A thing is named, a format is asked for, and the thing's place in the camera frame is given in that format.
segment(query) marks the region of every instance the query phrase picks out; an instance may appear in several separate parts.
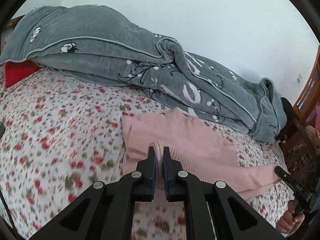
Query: floral bed sheet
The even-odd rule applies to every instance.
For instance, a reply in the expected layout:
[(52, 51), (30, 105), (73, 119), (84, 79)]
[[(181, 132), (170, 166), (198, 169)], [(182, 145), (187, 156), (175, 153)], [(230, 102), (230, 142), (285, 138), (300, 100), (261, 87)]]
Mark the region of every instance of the floral bed sheet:
[[(121, 116), (165, 114), (169, 108), (135, 87), (106, 87), (42, 69), (4, 89), (0, 70), (0, 188), (15, 226), (28, 239), (97, 180), (121, 177), (124, 143)], [(204, 121), (238, 146), (242, 167), (278, 163), (277, 144)], [(271, 225), (287, 209), (292, 192), (283, 183), (247, 200)], [(9, 224), (2, 203), (0, 216)], [(182, 203), (163, 208), (137, 203), (132, 239), (186, 239)]]

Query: folded comforter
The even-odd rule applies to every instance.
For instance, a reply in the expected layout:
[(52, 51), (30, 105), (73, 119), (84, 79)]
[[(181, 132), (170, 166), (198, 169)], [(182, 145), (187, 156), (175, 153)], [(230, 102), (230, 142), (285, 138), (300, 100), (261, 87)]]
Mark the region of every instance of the folded comforter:
[(262, 142), (272, 143), (287, 121), (270, 79), (248, 82), (107, 6), (43, 6), (28, 13), (4, 47), (0, 64), (28, 59), (85, 81), (138, 85), (161, 104)]

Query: pink sweater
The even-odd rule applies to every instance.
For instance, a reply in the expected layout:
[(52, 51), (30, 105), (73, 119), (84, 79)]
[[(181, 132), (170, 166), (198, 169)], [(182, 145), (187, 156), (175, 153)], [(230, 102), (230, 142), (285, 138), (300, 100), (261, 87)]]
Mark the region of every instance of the pink sweater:
[(178, 109), (165, 115), (123, 116), (122, 128), (126, 147), (123, 174), (135, 171), (138, 161), (145, 159), (149, 146), (153, 146), (157, 178), (162, 181), (163, 148), (168, 146), (172, 159), (180, 161), (185, 171), (209, 183), (222, 180), (244, 199), (266, 192), (279, 181), (274, 173), (277, 164), (239, 167), (233, 143)]

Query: bed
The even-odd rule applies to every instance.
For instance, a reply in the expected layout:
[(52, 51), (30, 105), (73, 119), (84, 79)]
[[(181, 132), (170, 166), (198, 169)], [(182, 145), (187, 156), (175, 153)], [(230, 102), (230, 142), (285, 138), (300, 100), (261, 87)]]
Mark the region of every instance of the bed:
[[(4, 89), (1, 69), (0, 188), (16, 228), (25, 239), (49, 222), (97, 180), (121, 177), (123, 115), (165, 114), (168, 107), (148, 99), (140, 88), (107, 87), (41, 69)], [(242, 167), (278, 163), (286, 170), (275, 144), (215, 122), (203, 121), (238, 146)], [(271, 225), (287, 209), (292, 191), (279, 182), (247, 202)], [(9, 224), (3, 205), (0, 216)], [(132, 239), (186, 239), (182, 203), (170, 208), (137, 203)]]

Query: white cotton flower print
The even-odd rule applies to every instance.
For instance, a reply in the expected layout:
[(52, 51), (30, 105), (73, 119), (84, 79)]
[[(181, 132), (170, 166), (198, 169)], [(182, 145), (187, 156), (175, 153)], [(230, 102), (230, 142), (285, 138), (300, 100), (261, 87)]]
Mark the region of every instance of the white cotton flower print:
[(169, 88), (167, 88), (165, 85), (161, 84), (160, 87), (163, 89), (163, 92), (168, 94), (169, 96), (172, 96), (173, 98), (177, 99), (179, 102), (184, 103), (186, 106), (188, 106), (188, 103), (183, 101), (180, 97), (178, 97), (175, 93), (173, 93)]
[(195, 57), (193, 57), (193, 56), (191, 56), (188, 52), (184, 52), (186, 55), (188, 55), (193, 61), (194, 61), (194, 63), (196, 63), (199, 67), (202, 67), (202, 65), (198, 62), (198, 60), (195, 58)]
[(189, 69), (191, 70), (191, 67), (193, 68), (193, 73), (196, 74), (196, 75), (199, 75), (200, 74), (200, 70), (197, 69), (197, 67), (187, 58), (187, 62), (188, 62), (188, 67)]
[(157, 79), (156, 77), (155, 77), (154, 79), (151, 78), (151, 80), (152, 80), (152, 82), (153, 82), (152, 86), (157, 85), (158, 79)]
[(194, 109), (192, 107), (188, 107), (188, 113), (189, 113), (190, 116), (198, 117), (196, 115), (196, 112), (194, 111)]
[(77, 50), (76, 44), (71, 42), (64, 44), (60, 49), (60, 53), (75, 52), (75, 50)]
[(187, 82), (191, 90), (193, 91), (194, 98), (192, 99), (191, 96), (189, 95), (188, 89), (186, 85), (183, 85), (183, 95), (186, 99), (188, 99), (191, 103), (193, 104), (199, 104), (201, 102), (201, 95), (200, 92), (197, 90), (196, 86), (190, 82)]
[(36, 38), (36, 36), (40, 33), (40, 29), (42, 27), (37, 27), (31, 34), (31, 38), (30, 38), (30, 43), (34, 41), (34, 39)]
[(211, 101), (207, 102), (207, 106), (211, 106), (213, 102), (214, 102), (214, 99), (211, 99)]

